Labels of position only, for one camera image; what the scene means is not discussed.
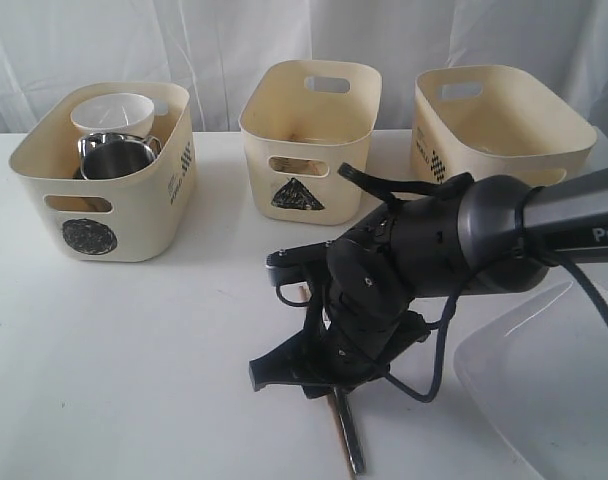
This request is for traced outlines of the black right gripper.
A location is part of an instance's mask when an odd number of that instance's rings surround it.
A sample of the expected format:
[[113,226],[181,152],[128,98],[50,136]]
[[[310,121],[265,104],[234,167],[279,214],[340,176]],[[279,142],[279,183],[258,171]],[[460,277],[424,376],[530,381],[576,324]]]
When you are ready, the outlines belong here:
[[325,328],[321,303],[315,301],[300,331],[249,362],[254,391],[269,385],[299,386],[308,399],[326,396],[335,388],[350,392],[381,378],[393,360],[429,336],[423,316],[411,310],[386,328],[367,326],[346,310],[331,312],[334,317]]

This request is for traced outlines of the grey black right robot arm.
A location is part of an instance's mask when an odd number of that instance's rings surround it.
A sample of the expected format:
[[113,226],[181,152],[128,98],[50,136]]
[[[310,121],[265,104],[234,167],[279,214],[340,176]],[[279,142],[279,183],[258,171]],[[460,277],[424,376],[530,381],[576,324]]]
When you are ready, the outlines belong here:
[[249,364],[251,385],[295,385],[315,399],[390,379],[410,346],[436,340],[429,390],[441,386],[459,298],[520,293],[565,268],[608,328],[608,306],[582,271],[608,263],[608,168],[551,186],[469,173],[441,184],[377,178],[349,165],[342,177],[379,205],[338,238],[266,260],[272,285],[305,283],[299,332]]

